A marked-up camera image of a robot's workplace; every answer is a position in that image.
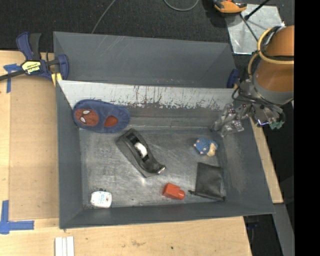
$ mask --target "black wallet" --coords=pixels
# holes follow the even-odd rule
[[[198,162],[195,191],[189,190],[189,192],[215,201],[225,201],[226,190],[223,179],[223,168]]]

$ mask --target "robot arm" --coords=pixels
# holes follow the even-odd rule
[[[212,125],[222,135],[243,131],[241,120],[251,117],[257,126],[279,129],[285,122],[281,106],[294,99],[295,26],[266,30],[248,64],[248,78],[232,94],[238,108],[228,104]]]

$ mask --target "tape roll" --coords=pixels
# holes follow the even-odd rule
[[[148,154],[146,147],[142,145],[140,142],[134,144],[134,147],[140,153],[141,158],[144,158]]]

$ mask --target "gray bin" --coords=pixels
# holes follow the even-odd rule
[[[55,33],[54,36],[55,54],[66,54],[70,62],[69,80],[60,81],[56,86],[60,228],[274,212],[249,120],[244,121],[244,132],[226,137],[210,130],[223,106],[231,101],[232,90],[226,89],[228,76],[234,68],[229,45],[72,33]],[[73,47],[70,47],[71,36],[78,38]],[[123,41],[133,43],[121,44]],[[148,44],[148,51],[145,51],[145,44]],[[92,53],[99,52],[100,55],[112,48],[109,57],[99,58],[99,65],[93,66],[97,60]],[[172,48],[175,49],[175,58],[170,55]],[[76,52],[84,53],[88,58],[85,70],[81,66],[84,57]],[[104,72],[103,67],[110,64],[110,56],[114,55],[117,56],[117,70]],[[143,70],[139,76],[131,68],[134,56],[135,64]],[[185,64],[180,70],[169,72],[179,62],[199,63],[203,57],[206,57],[204,62],[207,66],[201,66],[192,74],[186,73],[189,69]],[[153,60],[152,68],[148,66],[150,62],[147,59]],[[161,67],[165,59],[171,59],[173,65],[169,64],[168,70],[152,73],[156,67]],[[118,72],[121,67],[123,77]],[[217,73],[216,67],[225,68]],[[161,74],[165,79],[159,83]],[[79,100],[93,98],[125,106],[131,114],[128,127],[112,134],[77,127],[72,119],[72,107]],[[117,148],[115,141],[130,128],[140,132],[155,158],[166,165],[163,173],[144,178]],[[217,154],[213,157],[199,155],[193,148],[198,137],[216,140],[219,144]],[[195,189],[199,162],[223,168],[226,201],[214,202],[188,193],[188,190]],[[172,200],[161,195],[168,182],[185,191],[184,200]],[[99,188],[112,193],[111,208],[90,206],[90,193]]]

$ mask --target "wooden table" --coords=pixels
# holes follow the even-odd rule
[[[0,51],[0,75],[24,60],[19,51]],[[68,236],[76,256],[252,255],[243,217],[59,229],[54,85],[26,75],[11,82],[11,93],[0,82],[0,199],[9,200],[10,220],[35,222],[34,230],[0,235],[0,255],[52,256],[55,238]],[[253,130],[272,200],[283,203],[263,130]]]

